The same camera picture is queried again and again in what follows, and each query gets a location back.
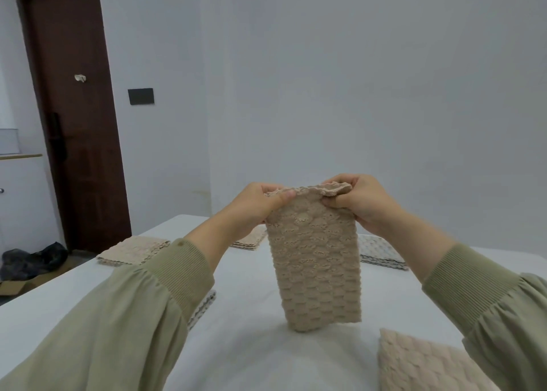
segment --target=ribbed cuff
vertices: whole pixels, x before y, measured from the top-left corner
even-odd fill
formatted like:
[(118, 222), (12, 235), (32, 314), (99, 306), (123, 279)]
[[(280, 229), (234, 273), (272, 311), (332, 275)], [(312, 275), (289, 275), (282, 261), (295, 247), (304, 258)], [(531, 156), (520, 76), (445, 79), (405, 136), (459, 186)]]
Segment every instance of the ribbed cuff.
[(202, 252), (182, 238), (161, 249), (142, 264), (167, 287), (188, 320), (197, 305), (215, 284), (213, 273)]
[(422, 286), (463, 335), (491, 305), (514, 289), (520, 277), (463, 244), (456, 244)]

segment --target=black wall switch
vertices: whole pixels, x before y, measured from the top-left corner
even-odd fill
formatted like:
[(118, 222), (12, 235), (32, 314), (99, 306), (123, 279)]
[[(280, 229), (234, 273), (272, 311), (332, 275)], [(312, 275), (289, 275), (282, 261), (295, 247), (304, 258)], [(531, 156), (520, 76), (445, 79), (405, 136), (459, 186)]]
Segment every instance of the black wall switch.
[(129, 104), (154, 104), (154, 89), (128, 89)]

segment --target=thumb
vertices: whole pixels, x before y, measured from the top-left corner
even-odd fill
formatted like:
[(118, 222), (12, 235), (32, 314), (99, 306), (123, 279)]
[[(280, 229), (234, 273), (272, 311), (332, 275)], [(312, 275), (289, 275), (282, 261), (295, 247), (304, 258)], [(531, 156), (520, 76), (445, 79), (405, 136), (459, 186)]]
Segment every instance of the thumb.
[(297, 193), (294, 190), (284, 191), (282, 193), (272, 195), (271, 197), (268, 197), (268, 207), (270, 208), (271, 211), (275, 211), (287, 205), (296, 196), (297, 196)]
[(350, 208), (350, 195), (343, 194), (335, 197), (323, 197), (323, 204), (330, 208)]

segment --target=cabinet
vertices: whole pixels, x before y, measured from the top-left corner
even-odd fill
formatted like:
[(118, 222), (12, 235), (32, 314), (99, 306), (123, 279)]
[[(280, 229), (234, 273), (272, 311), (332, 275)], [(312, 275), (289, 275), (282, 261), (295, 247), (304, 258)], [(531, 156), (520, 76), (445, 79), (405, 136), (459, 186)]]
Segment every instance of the cabinet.
[(62, 242), (41, 156), (0, 157), (0, 253)]

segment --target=white box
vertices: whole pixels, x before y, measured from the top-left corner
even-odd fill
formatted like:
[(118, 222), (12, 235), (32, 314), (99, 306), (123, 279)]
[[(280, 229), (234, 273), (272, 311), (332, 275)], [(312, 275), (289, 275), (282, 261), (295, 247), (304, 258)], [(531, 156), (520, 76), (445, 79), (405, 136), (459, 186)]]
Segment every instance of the white box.
[(17, 129), (0, 129), (0, 155), (21, 153)]

